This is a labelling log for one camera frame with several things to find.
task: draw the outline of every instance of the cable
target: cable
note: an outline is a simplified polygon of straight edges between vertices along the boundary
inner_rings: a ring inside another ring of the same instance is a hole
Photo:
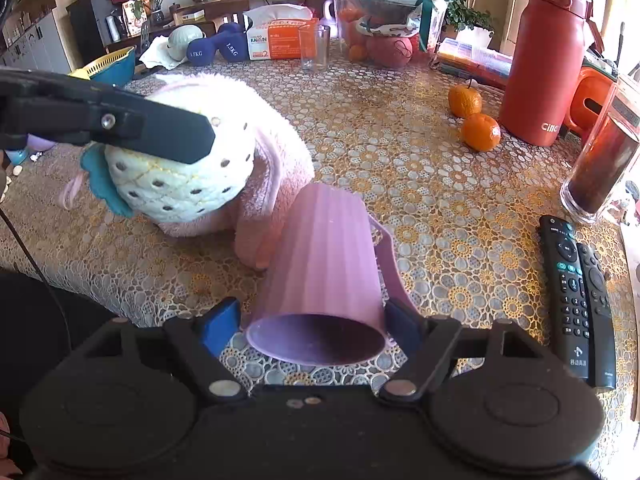
[[[24,442],[25,444],[27,443],[27,441],[24,440],[23,438],[20,438],[19,436],[12,435],[11,433],[7,433],[6,431],[3,431],[3,430],[0,430],[0,436],[5,436],[7,438],[10,438],[11,440],[16,440],[18,442]]]
[[[38,267],[38,264],[36,263],[36,261],[31,256],[31,253],[29,252],[27,247],[24,245],[24,243],[20,239],[20,236],[18,235],[18,232],[15,230],[13,224],[11,224],[11,222],[6,217],[6,215],[4,214],[4,211],[2,211],[1,208],[0,208],[0,217],[2,217],[2,220],[4,220],[4,223],[9,228],[9,231],[11,231],[11,234],[14,235],[15,241],[17,241],[18,245],[20,245],[20,248],[22,249],[22,252],[24,252],[25,256],[27,256],[27,259],[30,261],[31,266],[36,271],[36,273],[40,277],[40,279],[42,280],[42,283],[44,283],[44,285],[47,287],[47,290],[49,291],[49,295],[51,296],[51,299],[53,300],[53,302],[56,304],[58,310],[60,311],[60,315],[62,316],[62,321],[65,323],[66,346],[67,346],[67,349],[68,349],[68,353],[71,353],[71,351],[72,351],[71,332],[69,332],[69,323],[66,320],[66,314],[65,314],[64,309],[62,308],[62,304],[58,300],[58,297],[56,296],[55,292],[53,292],[52,286],[49,285],[49,282],[44,277],[44,274],[40,270],[40,267]]]

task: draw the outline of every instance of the blue dumbbell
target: blue dumbbell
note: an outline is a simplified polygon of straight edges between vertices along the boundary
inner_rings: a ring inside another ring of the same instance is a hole
[[[187,58],[196,66],[206,66],[213,62],[216,51],[229,62],[249,59],[246,34],[237,23],[224,23],[219,32],[211,38],[193,40],[187,48]]]

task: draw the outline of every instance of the orange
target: orange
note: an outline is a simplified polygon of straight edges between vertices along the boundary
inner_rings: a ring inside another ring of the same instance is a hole
[[[482,111],[480,92],[466,85],[455,85],[449,89],[449,108],[456,117],[466,119]]]
[[[347,45],[349,46],[353,46],[353,45],[364,46],[365,42],[367,41],[367,36],[365,36],[364,34],[360,34],[358,32],[358,29],[356,28],[357,23],[358,23],[358,20],[355,20],[354,22],[351,22],[351,23],[347,23],[346,28],[344,29],[344,39],[346,40]]]
[[[364,61],[367,59],[367,48],[362,45],[353,45],[349,49],[349,61]]]
[[[460,137],[474,150],[488,152],[500,142],[500,126],[488,115],[473,114],[462,124]]]
[[[345,7],[338,12],[338,19],[347,23],[359,20],[362,16],[364,16],[364,12],[360,9],[353,9],[353,7]]]

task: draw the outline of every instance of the potted plant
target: potted plant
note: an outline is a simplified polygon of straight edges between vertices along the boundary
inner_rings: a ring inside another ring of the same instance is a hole
[[[449,0],[443,37],[486,48],[494,36],[491,14],[466,6],[466,0]]]

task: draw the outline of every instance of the black remote control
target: black remote control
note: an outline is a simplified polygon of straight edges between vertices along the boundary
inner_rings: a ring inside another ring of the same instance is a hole
[[[540,217],[540,239],[550,294],[551,349],[581,379],[589,378],[590,315],[574,227]]]
[[[578,257],[584,273],[584,290],[590,306],[591,339],[589,362],[591,386],[613,390],[616,387],[616,346],[609,295],[600,255],[588,245],[578,244]]]
[[[574,227],[561,218],[540,217],[540,238],[550,293],[552,351],[591,386],[613,389],[616,351],[599,255],[576,244]]]

